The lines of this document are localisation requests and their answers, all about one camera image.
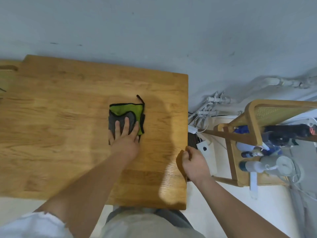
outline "green fabric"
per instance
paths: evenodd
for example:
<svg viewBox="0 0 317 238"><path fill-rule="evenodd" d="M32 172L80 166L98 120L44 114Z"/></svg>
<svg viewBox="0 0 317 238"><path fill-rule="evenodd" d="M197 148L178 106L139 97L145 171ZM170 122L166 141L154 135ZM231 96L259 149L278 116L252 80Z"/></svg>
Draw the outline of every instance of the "green fabric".
<svg viewBox="0 0 317 238"><path fill-rule="evenodd" d="M143 104L133 104L133 103L123 103L116 104L109 107L111 112L113 112L117 116L121 116L128 111L132 111L135 114L136 120L140 123L141 114L143 113ZM142 135L141 126L139 125L138 135Z"/></svg>

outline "person's left hand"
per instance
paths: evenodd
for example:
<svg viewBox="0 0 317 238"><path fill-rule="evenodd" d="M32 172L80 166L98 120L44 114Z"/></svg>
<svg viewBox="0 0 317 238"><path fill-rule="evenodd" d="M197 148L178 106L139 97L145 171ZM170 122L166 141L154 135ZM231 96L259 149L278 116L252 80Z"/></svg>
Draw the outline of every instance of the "person's left hand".
<svg viewBox="0 0 317 238"><path fill-rule="evenodd" d="M118 120L115 123L115 137L113 137L112 132L109 130L111 155L120 156L123 159L125 166L134 160L139 153L139 122L137 121L135 123L130 134L129 125L129 118L125 117L122 134L120 132L120 122Z"/></svg>

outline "white shirt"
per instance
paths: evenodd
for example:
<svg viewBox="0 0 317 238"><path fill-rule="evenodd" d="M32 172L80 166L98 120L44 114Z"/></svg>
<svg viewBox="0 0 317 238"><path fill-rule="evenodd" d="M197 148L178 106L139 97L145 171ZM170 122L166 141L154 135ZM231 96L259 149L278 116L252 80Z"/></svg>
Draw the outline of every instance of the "white shirt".
<svg viewBox="0 0 317 238"><path fill-rule="evenodd" d="M73 238L65 224L57 217L44 212L26 214L0 227L1 238ZM185 237L204 238L189 228L173 226L167 220L154 214L122 212L111 219L101 231L100 238L137 237Z"/></svg>

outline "hand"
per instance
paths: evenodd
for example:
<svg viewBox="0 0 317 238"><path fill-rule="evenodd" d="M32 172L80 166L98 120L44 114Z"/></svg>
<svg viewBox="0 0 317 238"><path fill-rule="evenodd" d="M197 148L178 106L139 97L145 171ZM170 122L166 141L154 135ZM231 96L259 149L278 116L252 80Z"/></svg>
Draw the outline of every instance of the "hand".
<svg viewBox="0 0 317 238"><path fill-rule="evenodd" d="M125 117L122 134L120 132L120 122L115 123L115 137L109 130L109 142L111 145L111 155L118 155L123 158L124 166L134 160L139 153L139 122L134 125L132 132L129 134L129 118Z"/></svg>
<svg viewBox="0 0 317 238"><path fill-rule="evenodd" d="M208 164L202 153L190 146L187 146L183 153L183 168L195 185L197 182L211 177Z"/></svg>

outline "person's right arm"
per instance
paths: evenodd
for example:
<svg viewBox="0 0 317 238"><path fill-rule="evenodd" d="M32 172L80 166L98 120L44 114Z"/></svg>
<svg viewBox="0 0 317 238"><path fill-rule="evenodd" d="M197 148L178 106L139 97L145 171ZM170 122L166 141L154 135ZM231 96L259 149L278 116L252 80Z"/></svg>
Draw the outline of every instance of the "person's right arm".
<svg viewBox="0 0 317 238"><path fill-rule="evenodd" d="M186 147L183 168L204 196L228 238L288 238L218 184L210 175L207 162L199 150Z"/></svg>

